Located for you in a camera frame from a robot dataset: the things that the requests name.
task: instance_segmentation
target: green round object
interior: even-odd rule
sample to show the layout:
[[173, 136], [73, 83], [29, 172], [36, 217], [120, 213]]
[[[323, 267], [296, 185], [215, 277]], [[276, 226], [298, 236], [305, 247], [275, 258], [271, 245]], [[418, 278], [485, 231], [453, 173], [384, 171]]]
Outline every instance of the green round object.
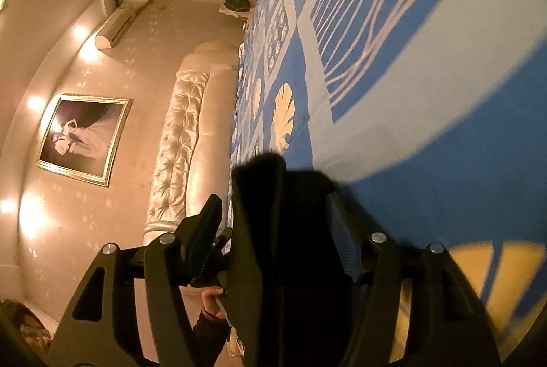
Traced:
[[249, 0], [225, 0], [224, 5], [234, 12], [248, 12], [251, 9]]

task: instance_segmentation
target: metal screw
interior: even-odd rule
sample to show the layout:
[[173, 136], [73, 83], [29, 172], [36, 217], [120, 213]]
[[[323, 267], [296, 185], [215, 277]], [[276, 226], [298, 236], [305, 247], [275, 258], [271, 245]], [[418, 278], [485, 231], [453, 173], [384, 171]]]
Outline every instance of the metal screw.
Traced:
[[387, 237], [384, 233], [373, 233], [373, 235], [370, 237], [376, 243], [384, 243], [387, 240]]
[[166, 245], [168, 243], [171, 243], [174, 241], [174, 234], [173, 233], [165, 233], [160, 236], [160, 243]]
[[114, 251], [116, 251], [116, 245], [113, 243], [107, 243], [103, 249], [103, 254], [112, 254]]
[[444, 252], [444, 247], [440, 243], [432, 243], [429, 245], [429, 249], [431, 252], [434, 252], [435, 254], [441, 254]]

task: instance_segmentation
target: framed picture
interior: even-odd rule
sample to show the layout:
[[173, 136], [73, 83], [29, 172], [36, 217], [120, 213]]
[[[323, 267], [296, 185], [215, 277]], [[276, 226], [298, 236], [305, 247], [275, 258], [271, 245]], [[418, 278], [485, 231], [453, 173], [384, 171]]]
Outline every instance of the framed picture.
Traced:
[[108, 186], [132, 102], [62, 95], [42, 139], [37, 165], [73, 179]]

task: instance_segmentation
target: air conditioner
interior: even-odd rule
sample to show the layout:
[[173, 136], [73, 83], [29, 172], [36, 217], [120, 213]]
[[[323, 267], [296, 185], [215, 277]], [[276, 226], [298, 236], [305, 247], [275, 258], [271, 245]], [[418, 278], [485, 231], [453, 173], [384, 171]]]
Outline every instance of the air conditioner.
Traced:
[[120, 41], [136, 16], [135, 9], [129, 4], [122, 4], [118, 7], [95, 35], [97, 49], [112, 49]]

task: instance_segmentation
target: bedspread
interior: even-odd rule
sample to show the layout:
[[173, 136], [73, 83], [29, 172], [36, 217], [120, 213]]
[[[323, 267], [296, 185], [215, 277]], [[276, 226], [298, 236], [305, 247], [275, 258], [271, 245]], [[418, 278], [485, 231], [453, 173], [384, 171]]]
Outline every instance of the bedspread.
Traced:
[[232, 166], [280, 152], [444, 244], [504, 357], [547, 300], [546, 29], [547, 0], [258, 0]]

